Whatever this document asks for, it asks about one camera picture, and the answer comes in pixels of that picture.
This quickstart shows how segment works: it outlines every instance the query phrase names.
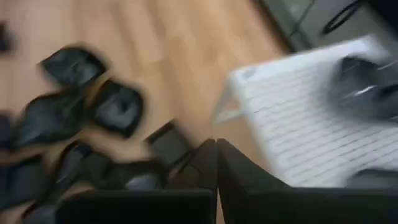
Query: pile of shoes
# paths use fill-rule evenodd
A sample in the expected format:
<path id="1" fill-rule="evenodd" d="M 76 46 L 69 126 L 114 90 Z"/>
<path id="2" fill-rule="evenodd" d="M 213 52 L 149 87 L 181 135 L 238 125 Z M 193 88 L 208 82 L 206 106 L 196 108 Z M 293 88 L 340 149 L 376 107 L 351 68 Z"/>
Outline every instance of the pile of shoes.
<path id="1" fill-rule="evenodd" d="M 71 139 L 88 122 L 125 139 L 134 134 L 144 112 L 144 100 L 137 90 L 111 78 L 88 103 L 88 93 L 108 70 L 90 50 L 64 47 L 40 66 L 61 90 L 33 99 L 15 123 L 0 112 L 0 149 L 13 154 L 27 146 Z M 158 158 L 116 163 L 77 140 L 65 148 L 50 175 L 42 156 L 0 164 L 0 211 L 35 200 L 25 211 L 23 222 L 53 220 L 60 197 L 79 180 L 88 181 L 96 190 L 163 189 L 172 169 L 192 154 L 193 147 L 173 122 L 149 136 L 147 143 Z"/>
<path id="2" fill-rule="evenodd" d="M 24 109 L 7 144 L 10 151 L 72 138 L 86 123 L 129 138 L 141 120 L 144 101 L 138 91 L 110 79 L 86 108 L 86 94 L 106 65 L 83 47 L 65 47 L 41 63 L 62 90 L 38 96 Z"/>

